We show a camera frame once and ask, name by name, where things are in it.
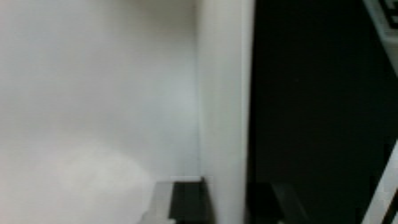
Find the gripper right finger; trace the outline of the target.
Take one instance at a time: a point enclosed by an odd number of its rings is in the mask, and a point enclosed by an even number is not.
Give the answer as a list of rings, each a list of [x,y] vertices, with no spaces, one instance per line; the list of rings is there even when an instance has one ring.
[[[246,224],[310,224],[294,186],[286,183],[247,184]]]

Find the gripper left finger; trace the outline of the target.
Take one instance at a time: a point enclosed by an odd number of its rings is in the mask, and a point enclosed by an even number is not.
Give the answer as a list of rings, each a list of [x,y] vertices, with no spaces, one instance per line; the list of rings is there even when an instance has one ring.
[[[178,180],[155,185],[141,224],[215,224],[206,180]]]

